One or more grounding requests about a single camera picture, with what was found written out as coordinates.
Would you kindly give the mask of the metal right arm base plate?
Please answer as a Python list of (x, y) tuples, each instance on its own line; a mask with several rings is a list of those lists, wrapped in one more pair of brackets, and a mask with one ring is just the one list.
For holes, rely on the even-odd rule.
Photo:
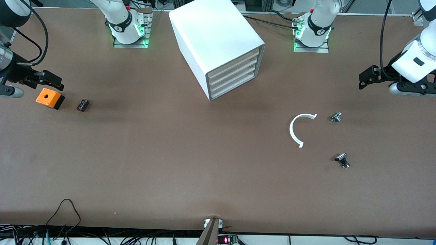
[(114, 48), (136, 48), (146, 49), (149, 46), (149, 40), (151, 35), (152, 22), (154, 20), (154, 13), (137, 13), (132, 21), (132, 28), (135, 30), (134, 37), (138, 39), (130, 44), (123, 44), (116, 38), (113, 39)]

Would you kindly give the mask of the aluminium frame rail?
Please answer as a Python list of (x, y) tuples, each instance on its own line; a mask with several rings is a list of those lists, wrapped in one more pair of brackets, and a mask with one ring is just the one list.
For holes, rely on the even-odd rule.
[[(368, 13), (339, 13), (338, 16), (380, 16), (383, 17), (384, 14), (368, 14)], [(414, 23), (414, 26), (423, 26), (423, 15), (422, 14), (387, 14), (390, 17), (411, 17)]]
[(0, 26), (0, 47), (9, 48), (15, 38), (16, 31), (14, 28)]

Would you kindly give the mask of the orange box with black base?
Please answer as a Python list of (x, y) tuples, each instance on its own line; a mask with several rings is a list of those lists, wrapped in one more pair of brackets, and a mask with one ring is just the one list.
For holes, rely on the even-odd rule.
[(65, 96), (61, 93), (55, 90), (44, 88), (36, 98), (35, 102), (42, 104), (45, 107), (59, 110), (64, 100)]

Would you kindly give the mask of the circuit board with red display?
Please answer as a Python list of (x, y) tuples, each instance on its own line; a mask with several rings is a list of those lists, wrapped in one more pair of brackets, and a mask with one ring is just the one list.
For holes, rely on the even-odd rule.
[(216, 242), (217, 245), (239, 245), (239, 238), (237, 235), (218, 235)]

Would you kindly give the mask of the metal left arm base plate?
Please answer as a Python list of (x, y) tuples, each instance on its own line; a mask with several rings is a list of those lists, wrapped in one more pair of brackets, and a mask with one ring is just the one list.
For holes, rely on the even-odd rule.
[(292, 26), (297, 28), (293, 31), (295, 52), (329, 53), (328, 38), (332, 27), (314, 32), (302, 16)]

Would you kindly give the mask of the white drawer cabinet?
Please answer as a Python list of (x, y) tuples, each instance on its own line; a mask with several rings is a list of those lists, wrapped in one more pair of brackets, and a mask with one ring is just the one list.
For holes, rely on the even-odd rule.
[(179, 49), (209, 101), (208, 73), (259, 48), (257, 77), (266, 44), (240, 13), (173, 10), (169, 18)]

